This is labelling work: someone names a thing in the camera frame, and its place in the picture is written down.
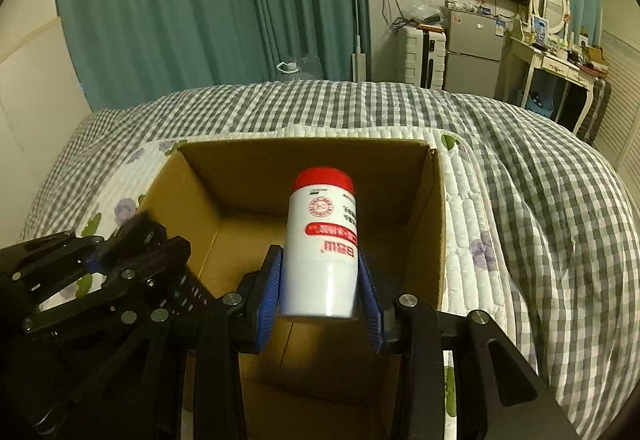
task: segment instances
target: table leg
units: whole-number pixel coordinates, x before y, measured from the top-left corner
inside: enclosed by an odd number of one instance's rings
[[[504,60],[504,88],[502,89],[502,102],[509,102],[509,86],[511,85],[511,67],[513,66],[513,58],[511,52],[507,53],[507,57]]]
[[[584,118],[587,116],[587,113],[589,113],[589,108],[591,108],[591,104],[593,103],[593,85],[594,83],[592,82],[591,86],[586,89],[587,99],[585,99],[584,101],[584,106],[582,107],[582,112],[580,112],[580,117],[578,117],[578,122],[575,124],[574,135],[578,134],[580,125],[582,124],[582,121],[584,121]]]
[[[569,81],[564,82],[564,91],[562,91],[562,100],[560,101],[558,112],[556,112],[556,117],[554,118],[554,121],[556,123],[558,122],[558,119],[560,118],[560,113],[562,113],[562,109],[564,108],[564,103],[566,101],[566,94],[569,91],[570,86],[571,86],[571,83],[569,83]]]
[[[520,108],[524,108],[527,105],[527,99],[529,98],[529,89],[531,88],[531,82],[533,81],[533,72],[536,71],[536,68],[533,65],[533,59],[531,63],[529,63],[529,72],[527,74],[527,82],[524,85],[524,92],[522,93],[522,103],[520,103]]]

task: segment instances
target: blue basket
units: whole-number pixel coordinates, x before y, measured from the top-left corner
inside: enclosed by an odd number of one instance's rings
[[[521,102],[522,90],[519,90],[518,106],[520,106]],[[554,98],[551,94],[539,94],[538,92],[530,92],[525,108],[530,112],[537,113],[539,115],[542,115],[543,117],[546,117],[547,119],[550,119],[551,115],[554,113]]]

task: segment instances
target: plastic bag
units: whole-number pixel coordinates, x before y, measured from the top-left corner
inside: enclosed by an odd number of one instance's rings
[[[422,0],[420,3],[415,4],[409,11],[410,20],[418,20],[427,24],[439,24],[444,17],[442,11],[439,8],[431,7],[427,0]]]
[[[290,56],[287,61],[278,63],[276,68],[281,72],[278,81],[282,82],[323,79],[322,62],[318,56],[311,54],[305,54],[302,58]]]

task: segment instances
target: green leaf pattern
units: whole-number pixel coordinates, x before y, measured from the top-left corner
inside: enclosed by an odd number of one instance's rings
[[[447,135],[446,133],[443,133],[442,135],[442,144],[445,145],[445,147],[451,151],[453,149],[454,146],[456,146],[456,144],[460,145],[460,141],[457,140],[455,137],[452,137],[451,135]]]
[[[78,289],[76,290],[76,299],[86,295],[91,290],[91,284],[94,282],[94,277],[91,274],[84,274],[76,283]]]
[[[100,225],[101,218],[102,213],[96,213],[91,218],[89,218],[88,222],[84,226],[84,229],[82,229],[80,236],[83,238],[85,236],[93,236],[98,230],[98,225]]]
[[[164,154],[167,157],[171,157],[176,151],[178,151],[178,149],[180,149],[181,146],[184,146],[186,143],[187,143],[186,139],[182,141],[178,141],[177,143],[174,144],[174,146],[171,147],[171,149],[166,150]]]
[[[444,402],[447,414],[456,417],[456,378],[453,366],[444,367]]]

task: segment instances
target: purple flower pattern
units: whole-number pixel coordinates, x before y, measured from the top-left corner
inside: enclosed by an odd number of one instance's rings
[[[469,251],[474,258],[474,265],[486,271],[497,271],[494,246],[489,231],[482,231],[479,240],[473,240],[469,245]]]
[[[132,219],[136,214],[136,203],[131,198],[123,198],[117,204],[113,212],[116,215],[116,224],[120,227],[127,220]]]
[[[133,162],[136,162],[140,157],[142,157],[145,154],[145,150],[143,148],[137,149],[136,151],[134,151],[131,156],[129,157],[129,159],[127,159],[126,164],[131,164]]]
[[[460,159],[465,160],[465,162],[471,162],[469,154],[466,151],[466,147],[458,146],[458,155],[460,156]]]
[[[78,290],[78,282],[74,281],[73,283],[67,285],[64,289],[62,289],[60,291],[60,295],[62,296],[62,299],[64,299],[65,301],[69,301],[76,295],[76,290]]]
[[[174,144],[176,143],[176,141],[162,141],[161,143],[158,144],[158,151],[162,151],[162,153],[170,150],[172,147],[174,147]]]

